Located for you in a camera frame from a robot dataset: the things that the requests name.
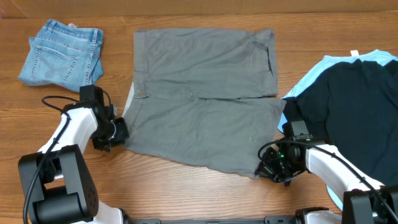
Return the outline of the grey cotton shorts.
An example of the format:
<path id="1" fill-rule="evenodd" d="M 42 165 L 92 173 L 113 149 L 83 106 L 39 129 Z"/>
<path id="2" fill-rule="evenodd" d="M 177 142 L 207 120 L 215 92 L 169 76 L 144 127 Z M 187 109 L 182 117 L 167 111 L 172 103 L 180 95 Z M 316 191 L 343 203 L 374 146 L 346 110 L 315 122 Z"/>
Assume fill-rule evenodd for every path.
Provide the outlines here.
<path id="1" fill-rule="evenodd" d="M 257 152 L 285 107 L 277 95 L 270 29 L 138 30 L 124 147 L 256 178 Z"/>

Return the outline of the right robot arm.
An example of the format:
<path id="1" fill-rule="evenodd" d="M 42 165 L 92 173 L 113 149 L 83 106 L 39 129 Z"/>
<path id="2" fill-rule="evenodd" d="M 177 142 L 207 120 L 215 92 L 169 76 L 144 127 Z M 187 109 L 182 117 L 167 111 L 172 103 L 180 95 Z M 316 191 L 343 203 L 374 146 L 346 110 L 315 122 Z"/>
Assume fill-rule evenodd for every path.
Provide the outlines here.
<path id="1" fill-rule="evenodd" d="M 291 216 L 265 218 L 265 223 L 397 223 L 397 187 L 386 187 L 345 159 L 336 146 L 317 140 L 303 120 L 283 125 L 284 137 L 260 147 L 256 174 L 289 185 L 308 172 L 321 178 L 334 200 L 342 203 L 338 215 L 325 207 L 299 209 Z"/>

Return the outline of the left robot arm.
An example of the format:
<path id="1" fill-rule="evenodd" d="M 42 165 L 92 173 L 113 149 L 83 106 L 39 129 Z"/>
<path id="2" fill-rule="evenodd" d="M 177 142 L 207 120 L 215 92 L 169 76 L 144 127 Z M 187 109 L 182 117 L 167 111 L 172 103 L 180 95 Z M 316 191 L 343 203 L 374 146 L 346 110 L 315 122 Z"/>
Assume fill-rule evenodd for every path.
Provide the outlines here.
<path id="1" fill-rule="evenodd" d="M 132 222 L 120 208 L 101 202 L 83 158 L 88 141 L 95 149 L 110 151 L 129 137 L 124 118 L 108 93 L 95 85 L 80 87 L 80 98 L 60 110 L 62 117 L 49 141 L 36 153 L 19 159 L 24 191 L 24 223 Z"/>

